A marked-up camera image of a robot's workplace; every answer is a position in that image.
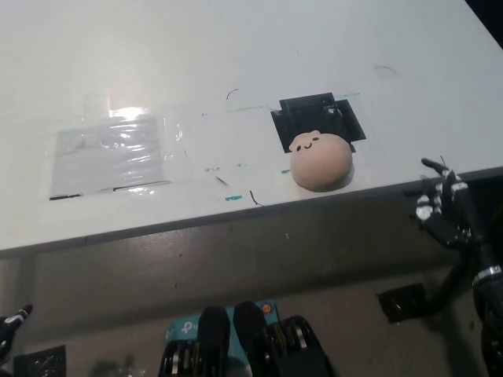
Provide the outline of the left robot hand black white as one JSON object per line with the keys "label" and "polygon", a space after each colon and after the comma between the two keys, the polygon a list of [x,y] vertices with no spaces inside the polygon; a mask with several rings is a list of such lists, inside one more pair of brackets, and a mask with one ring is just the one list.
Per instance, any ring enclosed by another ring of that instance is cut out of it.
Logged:
{"label": "left robot hand black white", "polygon": [[1,317],[1,363],[8,357],[13,348],[13,340],[17,331],[23,325],[27,318],[31,315],[33,306],[28,304],[19,309],[10,317]]}

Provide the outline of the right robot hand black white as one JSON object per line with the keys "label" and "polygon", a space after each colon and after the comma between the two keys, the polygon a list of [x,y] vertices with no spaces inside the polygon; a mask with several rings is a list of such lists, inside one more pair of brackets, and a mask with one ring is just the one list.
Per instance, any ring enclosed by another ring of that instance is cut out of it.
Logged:
{"label": "right robot hand black white", "polygon": [[473,202],[467,183],[442,163],[426,158],[421,163],[436,172],[438,177],[424,178],[421,189],[406,193],[417,199],[412,218],[420,229],[445,247],[468,242],[472,231]]}

